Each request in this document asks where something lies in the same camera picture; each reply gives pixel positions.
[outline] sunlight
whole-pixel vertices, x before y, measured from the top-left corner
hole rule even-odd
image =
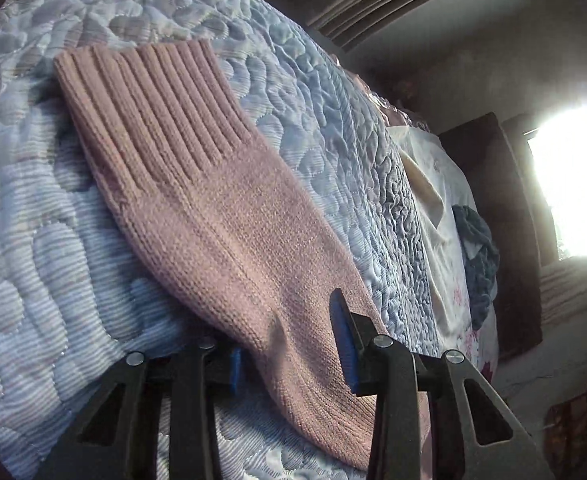
[[[529,146],[559,244],[571,256],[587,254],[587,106],[547,122]]]

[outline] knit fabric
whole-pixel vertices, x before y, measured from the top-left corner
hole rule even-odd
[[[351,256],[243,113],[209,44],[90,46],[55,66],[91,171],[146,267],[252,354],[302,435],[365,469],[375,399],[345,384],[331,292],[386,330]]]

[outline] quilted bedspread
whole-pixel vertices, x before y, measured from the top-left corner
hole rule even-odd
[[[193,322],[94,185],[53,76],[64,48],[212,40],[242,107],[353,255],[389,332],[437,355],[411,191],[351,79],[261,0],[8,0],[0,10],[0,459],[31,478],[97,378],[175,351]],[[217,411],[225,479],[362,478],[305,442],[259,383]],[[167,475],[168,436],[158,437]]]

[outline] silver rivet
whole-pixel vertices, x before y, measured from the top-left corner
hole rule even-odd
[[[388,335],[377,335],[373,338],[373,344],[378,346],[378,348],[389,348],[393,345],[393,339]]]
[[[144,354],[140,352],[131,352],[126,359],[129,366],[138,366],[144,363]]]
[[[447,360],[454,365],[459,365],[464,361],[464,355],[458,350],[449,350],[446,357]]]
[[[211,350],[216,346],[216,340],[213,337],[205,336],[198,342],[198,348],[202,350]]]

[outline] ribbed cuff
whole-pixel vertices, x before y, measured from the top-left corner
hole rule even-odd
[[[54,65],[92,170],[122,198],[194,182],[258,136],[206,41],[94,45]]]

